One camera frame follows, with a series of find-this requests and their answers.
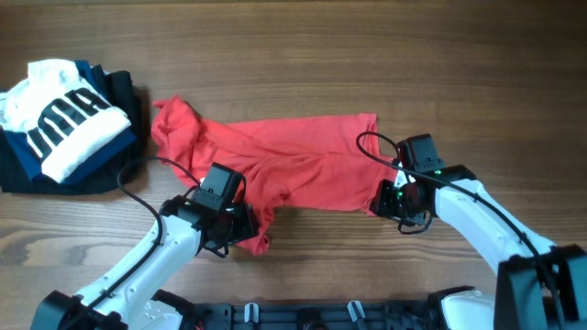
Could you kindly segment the red t-shirt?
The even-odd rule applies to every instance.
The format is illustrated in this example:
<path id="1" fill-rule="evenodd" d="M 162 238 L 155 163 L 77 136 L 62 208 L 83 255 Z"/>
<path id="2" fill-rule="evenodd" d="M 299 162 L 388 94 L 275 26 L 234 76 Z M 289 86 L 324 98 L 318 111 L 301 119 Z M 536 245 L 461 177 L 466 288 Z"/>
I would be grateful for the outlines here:
<path id="1" fill-rule="evenodd" d="M 270 247 L 266 232 L 276 208 L 368 212 L 380 181 L 397 174 L 368 157 L 380 153 L 376 137 L 362 136 L 377 129 L 372 113 L 222 124 L 178 95 L 154 106 L 151 137 L 181 183 L 192 186 L 214 163 L 246 178 L 260 233 L 240 245 L 253 255 Z"/>

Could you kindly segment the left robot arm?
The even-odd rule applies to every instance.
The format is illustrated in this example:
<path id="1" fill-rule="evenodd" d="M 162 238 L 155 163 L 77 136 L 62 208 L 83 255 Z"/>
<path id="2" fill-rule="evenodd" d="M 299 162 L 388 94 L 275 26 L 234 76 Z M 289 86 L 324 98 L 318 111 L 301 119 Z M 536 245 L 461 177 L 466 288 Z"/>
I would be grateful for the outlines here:
<path id="1" fill-rule="evenodd" d="M 253 209 L 220 197 L 198 202 L 181 195 L 165 201 L 151 231 L 111 270 L 73 296 L 50 293 L 33 329 L 129 329 L 144 315 L 170 276 L 201 251 L 220 258 L 259 234 Z"/>

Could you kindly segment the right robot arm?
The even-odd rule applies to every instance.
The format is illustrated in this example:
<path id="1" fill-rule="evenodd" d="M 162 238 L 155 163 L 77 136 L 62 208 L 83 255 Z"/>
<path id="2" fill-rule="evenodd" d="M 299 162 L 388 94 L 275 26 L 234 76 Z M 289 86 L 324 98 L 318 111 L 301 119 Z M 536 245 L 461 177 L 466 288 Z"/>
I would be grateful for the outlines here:
<path id="1" fill-rule="evenodd" d="M 558 246 L 498 204 L 459 165 L 427 173 L 400 169 L 380 182 L 370 206 L 394 220 L 404 235 L 426 231 L 438 218 L 457 230 L 497 276 L 494 295 L 472 287 L 428 298 L 437 329 L 583 329 L 586 326 L 586 252 Z"/>

